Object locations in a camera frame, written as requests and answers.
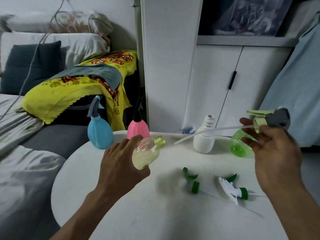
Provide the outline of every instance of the dark teal pillow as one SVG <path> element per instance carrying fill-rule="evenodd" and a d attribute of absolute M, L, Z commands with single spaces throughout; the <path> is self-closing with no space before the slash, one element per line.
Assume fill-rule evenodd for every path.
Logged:
<path fill-rule="evenodd" d="M 23 82 L 28 75 L 36 47 L 36 44 L 14 45 L 12 47 L 1 78 L 0 93 L 19 95 Z M 60 47 L 61 41 L 38 46 L 30 76 L 21 93 L 22 96 L 62 70 Z"/>

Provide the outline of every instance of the light blue curtain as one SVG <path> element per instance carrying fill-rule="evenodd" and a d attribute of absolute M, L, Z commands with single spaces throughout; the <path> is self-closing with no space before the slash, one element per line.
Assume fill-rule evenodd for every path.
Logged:
<path fill-rule="evenodd" d="M 320 23 L 318 13 L 288 63 L 270 87 L 260 109 L 287 108 L 289 133 L 301 147 L 320 145 Z"/>

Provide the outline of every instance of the white bottle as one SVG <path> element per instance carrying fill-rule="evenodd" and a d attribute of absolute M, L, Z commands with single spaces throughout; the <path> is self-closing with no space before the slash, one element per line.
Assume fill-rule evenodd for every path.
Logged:
<path fill-rule="evenodd" d="M 207 115 L 204 118 L 203 125 L 197 130 L 197 132 L 205 131 L 207 129 L 213 128 L 214 125 L 214 116 Z M 214 131 L 204 132 L 200 135 L 196 135 L 193 138 L 193 147 L 196 151 L 200 153 L 209 153 L 214 146 Z"/>

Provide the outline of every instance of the blue spray bottle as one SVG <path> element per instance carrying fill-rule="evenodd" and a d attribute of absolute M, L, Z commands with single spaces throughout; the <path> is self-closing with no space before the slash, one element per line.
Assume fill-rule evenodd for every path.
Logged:
<path fill-rule="evenodd" d="M 88 125 L 88 138 L 98 149 L 106 149 L 113 143 L 113 131 L 107 121 L 98 114 L 98 108 L 103 109 L 100 104 L 100 96 L 96 96 L 90 104 L 88 117 L 91 121 Z"/>

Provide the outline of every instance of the pink spray bottle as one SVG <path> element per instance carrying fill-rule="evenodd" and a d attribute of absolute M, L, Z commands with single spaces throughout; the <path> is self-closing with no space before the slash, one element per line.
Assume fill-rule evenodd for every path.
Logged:
<path fill-rule="evenodd" d="M 133 121 L 131 121 L 128 127 L 128 139 L 136 135 L 142 135 L 144 138 L 150 137 L 148 125 L 142 120 L 140 109 L 142 108 L 142 102 L 139 98 L 133 112 Z"/>

